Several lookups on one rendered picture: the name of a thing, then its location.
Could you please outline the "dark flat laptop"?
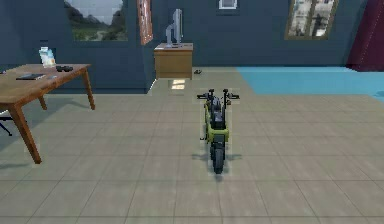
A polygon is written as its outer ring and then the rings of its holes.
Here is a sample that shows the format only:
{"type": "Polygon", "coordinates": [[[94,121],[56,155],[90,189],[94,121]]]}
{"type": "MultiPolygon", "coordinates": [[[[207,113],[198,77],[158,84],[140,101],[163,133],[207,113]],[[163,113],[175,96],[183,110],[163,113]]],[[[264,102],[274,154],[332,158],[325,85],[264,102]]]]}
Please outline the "dark flat laptop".
{"type": "Polygon", "coordinates": [[[16,80],[39,80],[44,78],[46,75],[41,73],[30,73],[24,74],[16,78],[16,80]]]}

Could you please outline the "green and black motorbike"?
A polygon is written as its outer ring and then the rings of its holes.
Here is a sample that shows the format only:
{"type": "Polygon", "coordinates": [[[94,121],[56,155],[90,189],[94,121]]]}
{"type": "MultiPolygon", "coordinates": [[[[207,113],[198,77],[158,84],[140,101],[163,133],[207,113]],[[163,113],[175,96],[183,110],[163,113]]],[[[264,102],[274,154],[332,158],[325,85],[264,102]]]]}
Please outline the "green and black motorbike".
{"type": "Polygon", "coordinates": [[[225,160],[225,143],[229,139],[229,129],[226,123],[226,108],[231,104],[231,99],[239,99],[240,96],[223,90],[223,100],[214,95],[214,90],[197,95],[198,99],[204,99],[205,136],[201,140],[210,143],[210,159],[214,172],[223,172],[225,160]]]}

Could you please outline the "light wooden cabinet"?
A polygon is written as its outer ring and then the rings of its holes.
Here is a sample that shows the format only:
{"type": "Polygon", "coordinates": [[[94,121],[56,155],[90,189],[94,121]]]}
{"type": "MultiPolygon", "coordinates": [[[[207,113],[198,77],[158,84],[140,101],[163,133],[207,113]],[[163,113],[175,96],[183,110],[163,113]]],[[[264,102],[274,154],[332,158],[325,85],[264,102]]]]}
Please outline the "light wooden cabinet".
{"type": "Polygon", "coordinates": [[[159,44],[154,49],[156,78],[192,78],[192,43],[159,44]]]}

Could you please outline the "grey flat television set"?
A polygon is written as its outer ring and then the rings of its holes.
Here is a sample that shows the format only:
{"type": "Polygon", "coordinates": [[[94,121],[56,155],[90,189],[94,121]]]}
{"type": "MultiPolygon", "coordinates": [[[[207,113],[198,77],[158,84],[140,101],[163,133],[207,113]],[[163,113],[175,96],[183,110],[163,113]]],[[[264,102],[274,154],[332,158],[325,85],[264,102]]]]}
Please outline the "grey flat television set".
{"type": "Polygon", "coordinates": [[[176,40],[176,44],[181,43],[183,37],[183,28],[182,28],[182,10],[176,9],[173,13],[173,23],[166,28],[166,47],[170,48],[173,46],[172,39],[176,40]]]}

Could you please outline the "reddish framed picture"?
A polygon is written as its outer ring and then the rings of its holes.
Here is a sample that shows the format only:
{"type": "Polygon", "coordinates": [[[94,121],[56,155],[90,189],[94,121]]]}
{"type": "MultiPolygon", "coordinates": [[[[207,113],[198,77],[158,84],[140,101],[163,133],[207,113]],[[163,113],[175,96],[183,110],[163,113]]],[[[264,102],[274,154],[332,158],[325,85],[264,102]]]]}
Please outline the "reddish framed picture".
{"type": "Polygon", "coordinates": [[[153,40],[151,1],[137,0],[137,10],[140,42],[142,45],[146,45],[153,40]]]}

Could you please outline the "small white framed picture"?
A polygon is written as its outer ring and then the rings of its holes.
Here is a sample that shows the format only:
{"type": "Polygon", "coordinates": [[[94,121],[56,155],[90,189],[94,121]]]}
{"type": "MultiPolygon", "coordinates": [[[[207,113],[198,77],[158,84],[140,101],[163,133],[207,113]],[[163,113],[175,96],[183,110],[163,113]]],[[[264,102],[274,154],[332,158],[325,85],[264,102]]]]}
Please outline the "small white framed picture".
{"type": "Polygon", "coordinates": [[[221,10],[235,10],[237,8],[237,0],[219,0],[219,8],[221,10]]]}

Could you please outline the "wood framed window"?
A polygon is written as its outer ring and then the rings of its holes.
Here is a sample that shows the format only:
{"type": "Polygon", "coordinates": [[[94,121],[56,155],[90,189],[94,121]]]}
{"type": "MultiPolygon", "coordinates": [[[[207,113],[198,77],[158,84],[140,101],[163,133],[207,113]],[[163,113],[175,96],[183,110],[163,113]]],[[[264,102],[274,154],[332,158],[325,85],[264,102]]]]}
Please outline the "wood framed window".
{"type": "Polygon", "coordinates": [[[339,0],[290,0],[286,40],[327,40],[339,0]]]}

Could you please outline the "brown wooden table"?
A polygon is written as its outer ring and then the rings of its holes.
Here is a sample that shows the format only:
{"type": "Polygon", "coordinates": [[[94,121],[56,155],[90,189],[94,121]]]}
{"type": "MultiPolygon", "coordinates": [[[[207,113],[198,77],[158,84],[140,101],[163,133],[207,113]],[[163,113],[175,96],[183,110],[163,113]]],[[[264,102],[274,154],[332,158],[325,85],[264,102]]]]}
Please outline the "brown wooden table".
{"type": "Polygon", "coordinates": [[[44,68],[42,64],[25,64],[7,70],[5,75],[0,75],[0,109],[10,113],[35,164],[40,164],[42,160],[22,110],[24,105],[38,99],[42,108],[46,110],[45,94],[81,76],[90,107],[92,110],[95,109],[88,74],[89,64],[70,64],[70,66],[73,67],[72,71],[58,72],[55,67],[44,68]],[[46,76],[39,80],[16,80],[17,77],[30,73],[41,73],[46,76]]]}

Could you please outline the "dark red curtain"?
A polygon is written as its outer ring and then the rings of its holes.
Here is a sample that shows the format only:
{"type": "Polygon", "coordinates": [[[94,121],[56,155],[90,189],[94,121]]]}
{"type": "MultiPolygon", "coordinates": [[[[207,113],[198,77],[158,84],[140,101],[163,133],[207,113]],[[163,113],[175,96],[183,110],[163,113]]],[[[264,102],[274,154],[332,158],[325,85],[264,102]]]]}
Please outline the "dark red curtain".
{"type": "Polygon", "coordinates": [[[384,72],[384,0],[367,0],[346,66],[359,72],[384,72]]]}

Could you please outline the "landscape picture on wall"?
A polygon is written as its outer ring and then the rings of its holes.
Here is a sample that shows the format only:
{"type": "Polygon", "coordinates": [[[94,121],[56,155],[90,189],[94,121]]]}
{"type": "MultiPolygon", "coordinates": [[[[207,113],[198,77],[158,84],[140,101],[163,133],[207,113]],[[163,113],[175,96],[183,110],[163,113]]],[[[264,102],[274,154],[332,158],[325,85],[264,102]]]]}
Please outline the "landscape picture on wall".
{"type": "Polygon", "coordinates": [[[127,41],[124,0],[64,0],[75,41],[127,41]]]}

